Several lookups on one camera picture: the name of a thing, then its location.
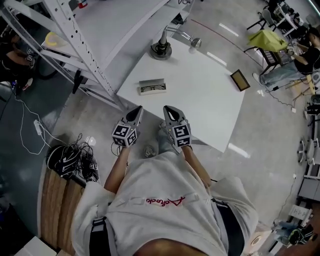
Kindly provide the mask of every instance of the white metal frame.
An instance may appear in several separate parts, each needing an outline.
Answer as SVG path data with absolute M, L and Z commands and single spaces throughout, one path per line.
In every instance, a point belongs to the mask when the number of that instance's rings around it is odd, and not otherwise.
M 158 4 L 153 7 L 153 9 L 147 10 L 146 15 L 141 17 L 137 24 L 133 24 L 131 30 L 127 32 L 123 38 L 121 38 L 115 49 L 110 52 L 110 56 L 107 57 L 108 64 L 118 54 L 120 49 L 125 45 L 126 41 L 128 41 L 131 36 L 140 28 L 140 26 L 147 22 L 147 20 L 168 1 L 169 0 L 159 1 Z M 43 2 L 46 10 L 49 12 L 53 20 L 28 7 L 40 2 Z M 74 18 L 73 11 L 69 6 L 69 0 L 24 0 L 23 2 L 17 2 L 16 0 L 4 0 L 2 3 L 3 5 L 1 7 L 0 15 L 3 16 L 6 22 L 21 36 L 24 41 L 26 41 L 26 43 L 30 45 L 32 49 L 34 49 L 37 54 L 50 63 L 51 66 L 58 70 L 72 83 L 74 79 L 70 72 L 73 73 L 80 69 L 81 75 L 88 78 L 86 84 L 81 84 L 79 86 L 81 90 L 119 110 L 125 109 L 125 106 L 121 103 L 116 94 L 120 88 L 120 84 L 118 83 L 112 85 L 108 81 L 106 77 L 107 72 L 105 70 L 106 64 L 97 62 L 97 58 L 94 55 L 91 46 L 85 40 L 85 36 L 83 35 Z M 193 6 L 193 3 L 194 0 L 188 6 L 189 12 Z M 184 5 L 181 5 L 179 8 L 177 8 L 177 14 L 182 11 L 184 7 Z M 60 53 L 58 49 L 50 48 L 45 45 L 42 47 L 39 45 L 21 26 L 21 24 L 19 24 L 19 21 L 11 12 L 11 8 L 14 9 L 15 12 L 22 13 L 23 15 L 34 20 L 38 24 L 66 40 L 69 45 L 65 47 L 64 50 L 74 50 L 72 51 L 72 54 L 69 54 L 70 57 L 58 54 Z M 184 18 L 187 17 L 186 11 L 184 11 L 183 15 L 185 16 Z M 64 68 L 55 60 L 64 62 Z

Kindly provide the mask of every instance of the yellow cloth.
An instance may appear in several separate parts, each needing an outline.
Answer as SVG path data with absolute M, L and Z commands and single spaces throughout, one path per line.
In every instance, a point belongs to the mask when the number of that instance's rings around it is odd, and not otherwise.
M 281 39 L 275 32 L 267 29 L 259 30 L 259 32 L 248 36 L 249 46 L 256 46 L 271 52 L 279 52 L 286 49 L 288 43 Z

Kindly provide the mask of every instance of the white table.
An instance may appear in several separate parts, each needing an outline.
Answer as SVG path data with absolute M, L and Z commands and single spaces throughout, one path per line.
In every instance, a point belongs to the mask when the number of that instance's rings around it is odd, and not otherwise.
M 279 23 L 277 23 L 275 26 L 278 27 L 282 22 L 284 22 L 285 20 L 291 25 L 292 29 L 290 29 L 287 33 L 285 33 L 283 36 L 286 37 L 287 35 L 289 35 L 292 31 L 297 29 L 297 26 L 294 24 L 294 22 L 291 20 L 291 17 L 289 14 L 285 13 L 281 6 L 278 4 L 277 10 L 280 11 L 280 13 L 283 16 L 283 19 L 279 21 Z
M 192 135 L 224 152 L 236 124 L 245 92 L 240 92 L 231 72 L 189 46 L 167 39 L 172 56 L 156 60 L 146 52 L 124 81 L 117 95 L 164 119 L 163 107 L 182 110 Z M 164 79 L 166 93 L 140 96 L 139 81 Z

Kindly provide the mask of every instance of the black strap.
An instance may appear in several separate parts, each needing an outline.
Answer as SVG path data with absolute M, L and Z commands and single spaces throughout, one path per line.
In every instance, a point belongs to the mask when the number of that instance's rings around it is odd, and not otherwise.
M 90 256 L 111 256 L 106 217 L 95 219 L 92 222 L 89 251 Z
M 226 203 L 214 198 L 212 201 L 215 202 L 221 214 L 228 236 L 228 256 L 240 256 L 245 248 L 245 238 L 236 216 Z

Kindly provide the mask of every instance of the white t-shirt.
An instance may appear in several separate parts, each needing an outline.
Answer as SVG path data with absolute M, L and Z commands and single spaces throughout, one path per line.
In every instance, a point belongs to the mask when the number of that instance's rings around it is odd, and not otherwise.
M 131 163 L 116 195 L 97 183 L 87 184 L 73 219 L 73 247 L 79 256 L 89 255 L 92 221 L 106 216 L 120 256 L 132 256 L 155 239 L 174 240 L 207 255 L 226 256 L 211 193 L 229 204 L 248 240 L 258 216 L 240 180 L 223 179 L 209 191 L 183 155 L 165 152 Z

